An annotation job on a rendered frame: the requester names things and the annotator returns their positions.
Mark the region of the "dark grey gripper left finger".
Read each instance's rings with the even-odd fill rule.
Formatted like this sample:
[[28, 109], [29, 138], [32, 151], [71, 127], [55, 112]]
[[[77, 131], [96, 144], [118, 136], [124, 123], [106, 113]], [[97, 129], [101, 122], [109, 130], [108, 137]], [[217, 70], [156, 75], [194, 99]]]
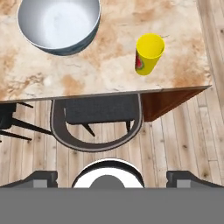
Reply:
[[57, 171], [35, 171], [27, 178], [4, 185], [4, 188], [57, 188]]

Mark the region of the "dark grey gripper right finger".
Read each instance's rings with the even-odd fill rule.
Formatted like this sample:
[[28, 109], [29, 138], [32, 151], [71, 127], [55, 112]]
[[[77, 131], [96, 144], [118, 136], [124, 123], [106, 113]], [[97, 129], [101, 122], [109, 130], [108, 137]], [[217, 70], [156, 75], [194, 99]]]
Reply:
[[168, 171], [166, 173], [167, 188], [200, 188], [222, 187], [215, 183], [197, 178], [189, 171]]

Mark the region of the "yellow cup with red print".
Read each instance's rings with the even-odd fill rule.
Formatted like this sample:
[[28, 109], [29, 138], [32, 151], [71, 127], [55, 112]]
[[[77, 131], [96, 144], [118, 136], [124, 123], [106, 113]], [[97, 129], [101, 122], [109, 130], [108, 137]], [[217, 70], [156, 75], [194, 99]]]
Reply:
[[165, 50], [164, 40], [155, 33], [145, 33], [136, 42], [135, 69], [140, 75], [152, 72]]

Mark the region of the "marble top dining table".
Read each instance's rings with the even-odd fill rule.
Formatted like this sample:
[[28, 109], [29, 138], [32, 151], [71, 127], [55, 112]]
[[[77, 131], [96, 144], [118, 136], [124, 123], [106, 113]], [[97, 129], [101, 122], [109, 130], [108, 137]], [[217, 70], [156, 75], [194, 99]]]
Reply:
[[[138, 92], [153, 121], [212, 84], [196, 0], [101, 0], [101, 24], [84, 51], [60, 57], [18, 29], [21, 0], [0, 0], [0, 102]], [[137, 39], [165, 42], [153, 71], [135, 71]]]

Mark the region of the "grey metal bowl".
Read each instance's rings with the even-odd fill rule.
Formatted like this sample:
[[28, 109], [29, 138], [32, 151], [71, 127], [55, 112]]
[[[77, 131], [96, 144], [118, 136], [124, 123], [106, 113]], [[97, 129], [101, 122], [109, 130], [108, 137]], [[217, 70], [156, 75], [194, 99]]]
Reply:
[[101, 0], [22, 0], [17, 24], [38, 49], [59, 56], [87, 48], [98, 31]]

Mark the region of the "white and black round object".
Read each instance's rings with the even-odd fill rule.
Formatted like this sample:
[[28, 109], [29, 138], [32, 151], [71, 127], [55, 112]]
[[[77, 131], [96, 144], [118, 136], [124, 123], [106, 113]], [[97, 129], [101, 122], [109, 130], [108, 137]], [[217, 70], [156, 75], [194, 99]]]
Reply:
[[73, 181], [72, 188], [144, 188], [144, 180], [132, 163], [108, 157], [85, 166]]

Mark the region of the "black chair with thin legs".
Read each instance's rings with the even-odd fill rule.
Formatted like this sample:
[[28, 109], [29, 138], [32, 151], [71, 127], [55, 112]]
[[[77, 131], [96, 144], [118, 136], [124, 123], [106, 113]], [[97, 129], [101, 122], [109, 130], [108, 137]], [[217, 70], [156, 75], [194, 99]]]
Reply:
[[18, 120], [17, 118], [14, 118], [13, 114], [16, 112], [16, 110], [17, 110], [17, 104], [15, 102], [14, 103], [0, 103], [0, 136], [14, 137], [18, 139], [31, 141], [29, 137], [20, 136], [18, 134], [7, 132], [7, 130], [10, 129], [12, 126], [17, 126], [27, 130], [37, 131], [47, 135], [52, 134], [50, 130], [43, 129], [33, 124], [30, 124], [28, 122], [24, 122], [24, 121]]

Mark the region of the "dark grey round-backed chair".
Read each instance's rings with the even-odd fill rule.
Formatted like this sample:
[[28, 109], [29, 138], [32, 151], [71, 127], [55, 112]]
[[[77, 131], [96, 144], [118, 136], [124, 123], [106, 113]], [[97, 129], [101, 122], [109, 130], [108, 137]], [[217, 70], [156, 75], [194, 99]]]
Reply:
[[[67, 124], [83, 125], [93, 136], [93, 123], [126, 122], [127, 134], [107, 143], [87, 143], [72, 136]], [[50, 128], [53, 136], [75, 151], [110, 151], [130, 141], [143, 123], [140, 94], [105, 95], [96, 97], [52, 100]]]

